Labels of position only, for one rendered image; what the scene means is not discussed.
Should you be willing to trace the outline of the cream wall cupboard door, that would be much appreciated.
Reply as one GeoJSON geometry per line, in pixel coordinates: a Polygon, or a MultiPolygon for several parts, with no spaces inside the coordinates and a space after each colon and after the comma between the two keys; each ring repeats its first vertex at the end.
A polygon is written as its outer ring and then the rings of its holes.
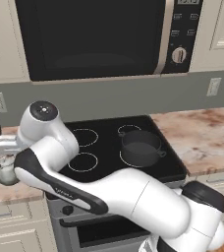
{"type": "Polygon", "coordinates": [[[203,0],[190,71],[224,71],[224,0],[203,0]]]}
{"type": "Polygon", "coordinates": [[[0,0],[0,84],[29,82],[15,0],[0,0]]]}

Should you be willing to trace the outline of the white microwave knob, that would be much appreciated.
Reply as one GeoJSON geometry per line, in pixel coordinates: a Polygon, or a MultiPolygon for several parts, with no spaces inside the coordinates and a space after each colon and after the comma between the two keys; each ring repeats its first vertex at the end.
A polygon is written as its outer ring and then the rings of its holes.
{"type": "Polygon", "coordinates": [[[177,63],[183,63],[186,59],[187,51],[183,47],[178,47],[172,52],[172,60],[177,63]]]}

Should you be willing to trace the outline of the cream drawer front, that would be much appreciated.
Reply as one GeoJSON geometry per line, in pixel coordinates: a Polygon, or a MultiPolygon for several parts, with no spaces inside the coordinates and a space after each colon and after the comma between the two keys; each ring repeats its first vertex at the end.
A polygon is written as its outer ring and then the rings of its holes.
{"type": "Polygon", "coordinates": [[[196,180],[211,188],[224,190],[224,172],[201,175],[196,180]]]}
{"type": "Polygon", "coordinates": [[[12,216],[0,219],[0,226],[44,221],[49,215],[44,200],[0,206],[1,214],[12,214],[12,216]]]}

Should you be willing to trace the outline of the black glass hob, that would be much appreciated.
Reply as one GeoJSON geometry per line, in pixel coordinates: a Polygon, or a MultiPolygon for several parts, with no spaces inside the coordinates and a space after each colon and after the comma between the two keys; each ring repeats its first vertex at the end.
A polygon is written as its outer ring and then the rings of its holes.
{"type": "Polygon", "coordinates": [[[80,152],[60,173],[79,182],[92,182],[114,171],[131,167],[121,157],[124,133],[134,130],[148,131],[161,141],[161,150],[166,153],[152,166],[132,168],[143,171],[163,183],[181,181],[186,178],[186,167],[169,145],[149,115],[66,122],[67,128],[75,135],[80,152]]]}

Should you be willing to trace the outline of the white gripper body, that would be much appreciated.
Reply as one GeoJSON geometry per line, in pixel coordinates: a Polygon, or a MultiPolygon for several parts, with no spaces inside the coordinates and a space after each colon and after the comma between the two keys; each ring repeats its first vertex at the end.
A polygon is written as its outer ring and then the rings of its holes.
{"type": "Polygon", "coordinates": [[[15,155],[23,149],[23,145],[18,135],[1,135],[0,155],[15,155]]]}

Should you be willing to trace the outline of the black stove knob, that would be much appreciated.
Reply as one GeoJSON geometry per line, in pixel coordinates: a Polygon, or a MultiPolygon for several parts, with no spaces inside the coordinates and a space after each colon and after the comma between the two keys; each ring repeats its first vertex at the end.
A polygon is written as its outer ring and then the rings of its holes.
{"type": "Polygon", "coordinates": [[[74,211],[74,207],[73,206],[65,206],[62,209],[62,213],[66,216],[69,216],[72,212],[74,211]]]}

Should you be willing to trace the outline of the dark grey pot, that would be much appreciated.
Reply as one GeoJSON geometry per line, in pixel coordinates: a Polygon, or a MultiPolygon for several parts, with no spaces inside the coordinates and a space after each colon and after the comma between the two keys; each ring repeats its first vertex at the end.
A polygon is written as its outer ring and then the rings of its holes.
{"type": "Polygon", "coordinates": [[[156,164],[167,153],[162,150],[159,137],[148,131],[136,130],[121,136],[122,160],[134,167],[146,167],[156,164]]]}

